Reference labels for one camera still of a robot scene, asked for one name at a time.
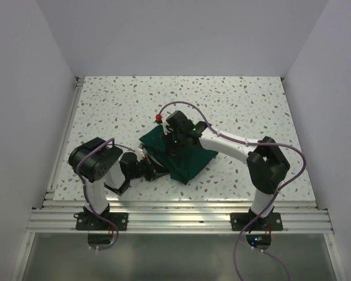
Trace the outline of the green surgical cloth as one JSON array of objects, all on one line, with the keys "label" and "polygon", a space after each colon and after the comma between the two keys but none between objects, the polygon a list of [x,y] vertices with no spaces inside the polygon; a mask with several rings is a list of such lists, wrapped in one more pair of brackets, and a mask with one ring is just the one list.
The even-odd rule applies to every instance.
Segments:
[{"label": "green surgical cloth", "polygon": [[170,172],[170,177],[184,185],[195,178],[213,160],[218,152],[193,146],[172,156],[161,138],[163,127],[155,126],[139,138],[148,154]]}]

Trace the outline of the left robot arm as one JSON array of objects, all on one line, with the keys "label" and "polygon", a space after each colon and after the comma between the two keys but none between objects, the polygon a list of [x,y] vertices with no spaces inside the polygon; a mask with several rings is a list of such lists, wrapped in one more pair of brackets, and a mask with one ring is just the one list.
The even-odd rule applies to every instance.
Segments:
[{"label": "left robot arm", "polygon": [[155,181],[170,173],[143,145],[133,150],[115,144],[114,139],[94,138],[78,146],[70,153],[68,164],[82,181],[85,209],[91,213],[89,222],[98,230],[110,222],[106,190],[121,196],[132,180]]}]

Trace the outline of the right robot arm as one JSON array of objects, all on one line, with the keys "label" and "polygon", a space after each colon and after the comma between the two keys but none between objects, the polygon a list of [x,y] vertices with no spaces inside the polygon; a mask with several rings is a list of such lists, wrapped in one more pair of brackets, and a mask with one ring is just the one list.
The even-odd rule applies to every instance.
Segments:
[{"label": "right robot arm", "polygon": [[181,111],[169,115],[162,121],[162,126],[161,137],[172,155],[198,146],[245,164],[256,188],[249,223],[258,230],[269,224],[274,193],[290,169],[288,160],[272,138],[253,140],[217,131],[205,121],[194,124]]}]

